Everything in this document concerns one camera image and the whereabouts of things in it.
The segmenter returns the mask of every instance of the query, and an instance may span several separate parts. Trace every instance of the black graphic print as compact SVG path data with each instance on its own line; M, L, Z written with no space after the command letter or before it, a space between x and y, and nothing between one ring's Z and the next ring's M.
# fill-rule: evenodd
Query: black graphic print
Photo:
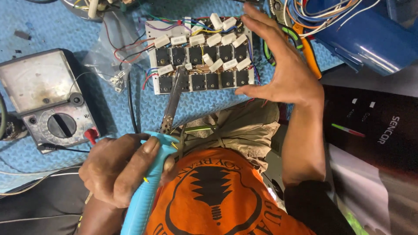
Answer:
M195 200L208 204L212 209L212 218L219 220L222 218L221 203L232 190L226 191L230 184L229 179L224 179L229 173L222 171L222 167L200 167L196 168L196 173L191 174L191 177L198 179L191 184L200 186L201 188L192 190L201 196L195 197Z

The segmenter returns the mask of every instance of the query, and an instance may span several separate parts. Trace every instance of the blue cylindrical object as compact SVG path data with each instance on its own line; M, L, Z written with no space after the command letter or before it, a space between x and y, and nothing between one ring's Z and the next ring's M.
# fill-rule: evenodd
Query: blue cylindrical object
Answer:
M143 182L132 196L120 232L121 235L141 235L144 233L151 215L151 209L154 204L158 184L160 183L164 162L170 154L177 151L171 147L172 142L178 143L178 140L174 137L152 131L145 131L145 133L156 136L160 141L161 147L153 164L148 169L146 178L149 183Z
M377 13L373 8L363 11L341 28L356 12L375 1L360 3L344 18L314 34L326 48L355 69L364 64L382 75L397 72L418 59L418 34ZM309 12L317 12L339 3L339 0L308 1Z

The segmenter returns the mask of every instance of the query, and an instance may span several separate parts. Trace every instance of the clear plastic bag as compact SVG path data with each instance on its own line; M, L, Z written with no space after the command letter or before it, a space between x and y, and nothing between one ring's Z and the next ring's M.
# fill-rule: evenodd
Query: clear plastic bag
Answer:
M98 42L92 47L83 60L83 65L88 67L102 79L108 81L115 88L115 91L122 92L126 87L128 73L131 70L131 63L121 63L115 58L115 48L121 48L133 43L138 36L135 34L135 26L119 11L109 12L104 15L104 22L99 33ZM123 60L126 56L138 53L145 47L139 45L129 49L127 52L118 50L116 56ZM132 63L144 59L147 54L141 54Z

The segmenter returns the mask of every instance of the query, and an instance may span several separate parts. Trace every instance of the textured mat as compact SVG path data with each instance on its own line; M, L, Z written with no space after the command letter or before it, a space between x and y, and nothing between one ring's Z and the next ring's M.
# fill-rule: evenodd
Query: textured mat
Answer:
M135 11L133 16L143 15L145 10L158 16L178 19L183 16L208 16L212 12L219 15L240 15L241 4L230 0L158 0L154 3L143 2L141 9ZM21 57L40 51L54 48L68 49L81 61L89 49L97 42L101 24L80 19L71 14L60 1L51 4L35 4L24 0L0 1L0 62L11 60L13 56ZM32 36L30 41L13 35L15 30L21 30ZM312 43L317 55L321 70L326 70L342 62L322 45ZM260 42L255 40L255 61L261 58ZM273 68L265 65L258 68L262 84L270 81ZM137 66L133 67L132 79L133 93L136 105L137 119L140 119L142 130L158 129L163 115L167 95L153 94L151 84L147 84L145 91L140 89L144 81L143 71ZM109 137L120 137L132 132L127 105L126 90L116 93L109 84L96 78L95 89L92 94L98 100L101 114L110 131ZM0 85L0 92L5 95ZM6 98L7 107L14 110L10 99ZM221 91L192 92L182 94L176 114L175 125L183 124L201 116L216 112L240 103L248 98L235 96L234 89ZM88 144L76 146L77 149L89 149ZM82 162L85 154L57 151L41 155L35 148L31 137L14 141L0 141L0 171L25 173L40 172L59 169ZM46 175L5 175L0 173L0 192Z

